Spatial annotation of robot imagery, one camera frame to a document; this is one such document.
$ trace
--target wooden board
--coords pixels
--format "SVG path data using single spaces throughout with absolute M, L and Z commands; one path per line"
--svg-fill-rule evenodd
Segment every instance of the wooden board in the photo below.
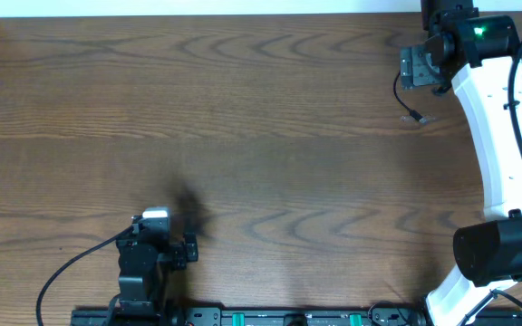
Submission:
M 482 221 L 456 98 L 401 91 L 437 118 L 421 128 L 392 97 L 400 46 L 423 38 L 417 14 L 0 20 L 0 324 L 33 325 L 58 267 L 180 181 L 209 214 L 174 293 L 419 299 L 453 266 L 454 231 Z M 111 245 L 62 274 L 46 325 L 107 304 L 117 259 Z

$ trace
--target green light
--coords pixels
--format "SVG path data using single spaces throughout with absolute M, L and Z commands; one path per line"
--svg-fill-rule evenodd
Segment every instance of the green light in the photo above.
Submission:
M 485 33 L 485 29 L 482 27 L 475 27 L 475 34 L 477 36 L 482 36 L 482 34 Z

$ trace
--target table surface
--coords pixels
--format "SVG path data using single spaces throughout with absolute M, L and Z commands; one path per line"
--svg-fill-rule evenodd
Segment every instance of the table surface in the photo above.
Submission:
M 174 295 L 418 300 L 453 266 L 454 231 L 483 221 L 457 99 L 400 91 L 436 118 L 422 127 L 392 96 L 400 47 L 424 36 L 418 14 L 0 19 L 0 324 L 34 324 L 57 268 L 180 185 L 208 213 Z M 117 259 L 64 272 L 46 325 L 106 305 Z

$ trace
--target green tape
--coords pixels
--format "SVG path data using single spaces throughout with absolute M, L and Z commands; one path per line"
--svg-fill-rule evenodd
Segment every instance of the green tape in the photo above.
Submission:
M 351 314 L 350 315 L 350 326 L 362 326 L 362 315 L 361 314 Z
M 245 326 L 244 313 L 233 313 L 233 326 Z

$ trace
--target white wall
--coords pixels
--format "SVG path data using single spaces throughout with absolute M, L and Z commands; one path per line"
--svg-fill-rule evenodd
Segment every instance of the white wall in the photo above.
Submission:
M 475 0 L 481 11 L 522 10 L 522 0 Z M 420 0 L 0 0 L 0 17 L 419 12 Z

